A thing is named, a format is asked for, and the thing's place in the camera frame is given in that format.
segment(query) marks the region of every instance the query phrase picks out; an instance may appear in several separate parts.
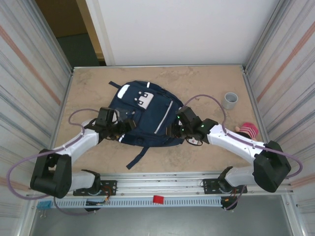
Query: white backdrop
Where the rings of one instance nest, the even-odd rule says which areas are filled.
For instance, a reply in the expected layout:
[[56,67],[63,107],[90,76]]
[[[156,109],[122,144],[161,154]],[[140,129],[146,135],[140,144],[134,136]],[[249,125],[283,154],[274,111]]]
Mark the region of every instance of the white backdrop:
[[279,0],[86,0],[107,65],[245,63]]

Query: pink stuffed toy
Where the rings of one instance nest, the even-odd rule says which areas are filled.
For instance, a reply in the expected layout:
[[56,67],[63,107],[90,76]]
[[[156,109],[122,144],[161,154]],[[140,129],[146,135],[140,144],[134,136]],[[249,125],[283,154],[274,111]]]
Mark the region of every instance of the pink stuffed toy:
[[257,127],[253,124],[253,123],[250,123],[250,122],[246,122],[242,125],[241,128],[239,127],[235,127],[235,131],[237,134],[239,135],[242,135],[246,138],[249,138],[249,139],[252,139],[254,141],[257,141],[256,140],[256,137],[259,133],[259,130],[257,129]]

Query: dark floor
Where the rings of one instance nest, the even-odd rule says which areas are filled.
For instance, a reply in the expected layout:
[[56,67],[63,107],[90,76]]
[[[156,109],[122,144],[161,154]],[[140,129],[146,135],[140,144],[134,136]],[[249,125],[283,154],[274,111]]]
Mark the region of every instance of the dark floor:
[[109,208],[95,215],[36,213],[31,236],[291,236],[281,196],[244,196],[219,207]]
[[57,38],[71,67],[100,66],[87,33]]

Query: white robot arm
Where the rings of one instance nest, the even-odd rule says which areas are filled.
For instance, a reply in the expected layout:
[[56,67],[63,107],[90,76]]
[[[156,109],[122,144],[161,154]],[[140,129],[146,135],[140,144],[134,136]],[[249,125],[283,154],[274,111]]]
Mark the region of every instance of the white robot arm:
[[[253,148],[231,138],[226,135],[223,127],[216,121],[211,119],[201,121],[189,107],[183,107],[177,114],[178,121],[167,129],[167,135],[195,138],[208,144],[217,145],[249,162],[250,166],[248,167],[228,167],[222,172],[219,176],[219,184],[223,192],[229,192],[232,187],[247,184],[258,184],[266,191],[275,192],[290,172],[291,167],[285,156]],[[101,108],[97,119],[88,120],[82,125],[85,129],[84,133],[78,134],[61,147],[66,147],[67,144],[82,136],[79,141],[62,151],[47,155],[46,158],[37,159],[31,178],[30,186],[32,189],[57,198],[62,198],[68,191],[76,189],[88,189],[90,193],[99,191],[100,175],[98,173],[88,170],[72,173],[72,165],[83,153],[99,144],[103,139],[117,139],[122,134],[132,130],[135,124],[128,119],[118,121],[118,115],[115,111]],[[229,130],[227,133],[255,146],[266,146],[282,151],[280,146],[273,141],[265,144],[250,140]]]

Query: backpack strap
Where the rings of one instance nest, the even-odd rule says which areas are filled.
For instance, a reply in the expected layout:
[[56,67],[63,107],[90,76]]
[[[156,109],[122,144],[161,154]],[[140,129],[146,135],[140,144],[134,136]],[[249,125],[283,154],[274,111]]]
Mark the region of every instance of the backpack strap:
[[128,165],[126,165],[128,170],[130,170],[135,164],[140,161],[140,159],[144,156],[144,154],[146,154],[148,149],[148,147],[144,147],[141,152]]
[[111,86],[114,86],[114,87],[117,88],[117,89],[120,89],[120,88],[121,88],[120,85],[114,83],[113,81],[110,81],[109,84],[110,84]]

